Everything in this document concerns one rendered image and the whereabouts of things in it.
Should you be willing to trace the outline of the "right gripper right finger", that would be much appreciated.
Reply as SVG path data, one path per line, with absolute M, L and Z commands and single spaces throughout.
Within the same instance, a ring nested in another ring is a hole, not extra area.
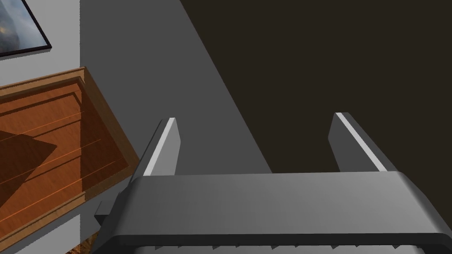
M 328 142 L 341 172 L 397 171 L 348 112 L 334 113 Z

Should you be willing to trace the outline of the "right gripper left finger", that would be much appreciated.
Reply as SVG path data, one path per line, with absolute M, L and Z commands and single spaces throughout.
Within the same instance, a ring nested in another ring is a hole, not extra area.
M 142 176 L 173 176 L 181 146 L 174 117 L 162 119 L 155 129 L 131 180 Z

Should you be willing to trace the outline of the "black framed picture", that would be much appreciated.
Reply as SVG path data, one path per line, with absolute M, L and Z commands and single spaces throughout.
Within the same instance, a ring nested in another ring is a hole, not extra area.
M 0 59 L 51 49 L 50 41 L 25 0 L 0 0 Z

